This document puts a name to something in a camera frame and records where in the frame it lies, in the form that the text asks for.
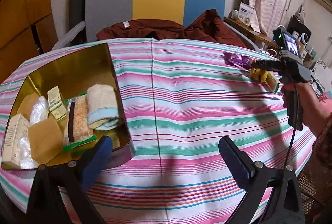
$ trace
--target black cable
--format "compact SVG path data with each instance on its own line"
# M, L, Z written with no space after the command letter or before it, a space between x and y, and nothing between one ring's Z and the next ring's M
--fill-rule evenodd
M298 97L298 90L296 89L296 85L295 85L295 82L294 80L292 79L293 81L293 84L294 84L294 89L295 89L295 95L296 95L296 98L297 98L297 105L296 105L296 108L294 109L294 118L295 118L295 122L293 122L294 124L294 128L293 128L293 134L292 134L292 138L290 140L290 144L289 144L289 147L288 147L288 151L287 151L287 154L286 154L286 159L285 159L285 162L283 164L283 169L286 169L286 166L287 166L287 162L288 162L288 158L289 158L289 154L291 153L291 149L292 149L292 145L293 145L293 142L294 142L294 138L295 138L295 132L296 132L296 126L298 125L298 110L299 110L299 102L300 102L300 99Z
M303 189L300 188L300 191L303 195L309 197L310 199L316 201L317 203L319 203L320 205L325 206L325 204L323 202L321 202L320 200L317 200L315 197L313 197L312 195L310 195L309 193L305 192Z

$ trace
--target maroon jacket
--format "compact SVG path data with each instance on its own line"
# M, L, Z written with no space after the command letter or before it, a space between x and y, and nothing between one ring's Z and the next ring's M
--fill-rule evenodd
M98 40L115 38L193 39L246 48L243 41L229 29L215 9L205 11L187 28L173 21L141 19L106 27L97 33Z

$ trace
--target hand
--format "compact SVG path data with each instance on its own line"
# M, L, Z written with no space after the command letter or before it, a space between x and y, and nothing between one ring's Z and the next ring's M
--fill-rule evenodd
M280 82L284 84L281 88L282 93L294 91L294 84L287 77L282 77ZM295 85L303 107L303 123L318 137L327 125L330 114L319 102L317 95L309 83L300 82ZM283 107L287 108L287 104L286 95L283 95Z

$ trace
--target small cardboard box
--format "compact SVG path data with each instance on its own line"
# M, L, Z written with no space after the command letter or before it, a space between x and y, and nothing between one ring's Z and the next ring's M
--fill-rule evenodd
M49 111L54 118L60 121L66 116L67 109L64 106L63 97L59 91L59 87L55 86L47 92L47 98L49 101Z
M304 44L298 40L296 40L296 43L298 44L298 49L300 50L300 53L302 53L304 49Z
M20 168L18 140L28 133L30 126L31 124L22 114L17 114L10 119L1 162L12 168Z
M254 11L255 11L254 8L248 6L247 4L241 3L236 20L238 22L245 24L246 26L249 26Z

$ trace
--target handheld device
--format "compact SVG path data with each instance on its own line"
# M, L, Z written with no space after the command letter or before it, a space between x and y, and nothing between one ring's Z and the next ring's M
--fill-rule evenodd
M296 39L282 27L273 31L274 39L279 47L280 61L260 60L253 67L262 70L275 71L281 76L288 75L294 83L306 83L311 80L310 70L302 65L300 51ZM295 92L287 92L288 124L297 130L302 130L303 108Z

